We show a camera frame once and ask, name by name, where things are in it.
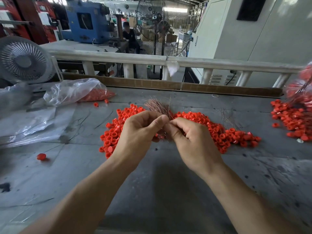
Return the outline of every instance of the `cardboard strip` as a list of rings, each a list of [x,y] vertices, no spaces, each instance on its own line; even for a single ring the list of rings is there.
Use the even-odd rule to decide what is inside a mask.
[[[207,94],[229,94],[242,96],[256,96],[277,98],[283,94],[279,88],[246,88],[223,85],[201,85],[193,83],[181,83],[150,79],[128,79],[104,76],[91,76],[85,74],[63,73],[64,79],[75,80],[83,78],[96,78],[108,87],[125,87],[150,90],[169,90],[180,92],[207,93]]]

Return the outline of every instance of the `white fan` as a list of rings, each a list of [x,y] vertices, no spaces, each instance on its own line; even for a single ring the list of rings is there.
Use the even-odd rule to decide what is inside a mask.
[[[47,82],[57,73],[57,61],[36,43],[17,36],[0,39],[0,75],[11,83]]]

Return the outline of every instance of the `left hand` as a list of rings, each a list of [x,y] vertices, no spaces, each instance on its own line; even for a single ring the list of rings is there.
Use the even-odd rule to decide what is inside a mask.
[[[166,115],[151,111],[143,111],[131,116],[123,126],[111,158],[122,159],[134,170],[145,156],[152,141],[159,141],[154,136],[167,122],[169,118]]]

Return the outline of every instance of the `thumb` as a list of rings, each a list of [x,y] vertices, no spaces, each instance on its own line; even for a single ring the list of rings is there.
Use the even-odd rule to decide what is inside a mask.
[[[179,144],[183,144],[187,140],[181,131],[171,123],[167,123],[163,129],[167,135],[169,135],[169,137],[174,140],[177,146]]]
[[[169,122],[169,118],[167,115],[161,115],[156,118],[152,123],[147,126],[145,129],[151,136],[154,136],[159,130],[163,128],[163,126]]]

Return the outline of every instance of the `white railing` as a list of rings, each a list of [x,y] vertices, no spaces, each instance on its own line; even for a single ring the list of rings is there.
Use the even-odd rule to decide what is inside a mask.
[[[303,66],[284,63],[252,62],[239,60],[204,59],[191,57],[174,57],[159,55],[137,55],[127,53],[95,52],[95,51],[54,51],[49,53],[57,59],[82,61],[85,73],[95,75],[92,62],[111,62],[124,64],[124,77],[133,78],[133,64],[160,65],[163,66],[163,79],[171,80],[168,77],[167,64],[178,62],[181,67],[203,68],[200,84],[209,84],[214,69],[239,70],[242,71],[236,86],[245,86],[253,71],[280,73],[280,76],[273,85],[274,88],[282,88],[291,74],[302,70]]]

